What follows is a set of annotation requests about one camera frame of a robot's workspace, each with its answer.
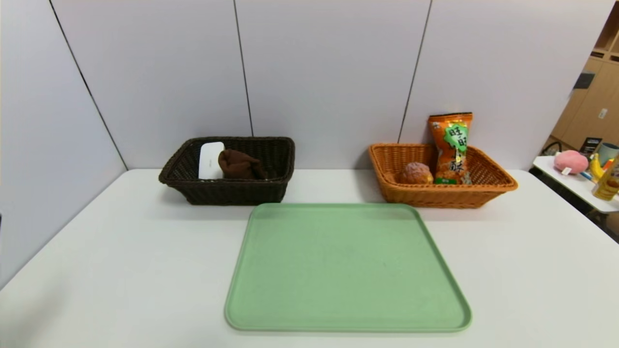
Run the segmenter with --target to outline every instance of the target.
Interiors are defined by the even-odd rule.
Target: pink plush toy
[[[565,168],[571,168],[570,174],[584,172],[589,167],[587,157],[578,151],[567,150],[555,156],[555,168],[562,172]]]

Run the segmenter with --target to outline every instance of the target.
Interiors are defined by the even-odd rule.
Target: orange wicker basket
[[[467,164],[473,185],[405,185],[396,175],[410,162],[425,163],[435,174],[433,144],[374,144],[370,157],[387,202],[415,207],[479,208],[489,200],[518,188],[518,183],[481,150],[469,146]]]

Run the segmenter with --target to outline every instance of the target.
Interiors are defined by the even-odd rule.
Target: plastic tray
[[[241,330],[450,332],[470,308],[404,204],[263,204],[225,316]]]

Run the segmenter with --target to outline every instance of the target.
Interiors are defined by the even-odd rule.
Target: wicker basket
[[[479,208],[518,188],[518,183],[481,150],[469,146],[467,162],[473,185],[405,185],[396,175],[407,163],[427,164],[435,174],[437,150],[431,144],[374,144],[370,157],[387,202],[415,207]]]
[[[259,159],[267,179],[198,179],[200,148],[215,141]],[[191,204],[257,206],[282,201],[294,163],[295,143],[287,137],[200,137],[186,141],[176,151],[159,174],[159,181],[177,189]]]

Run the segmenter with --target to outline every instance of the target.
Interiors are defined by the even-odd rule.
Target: snack bag
[[[467,138],[472,120],[472,113],[452,113],[428,118],[438,149],[435,184],[472,184],[466,162]]]

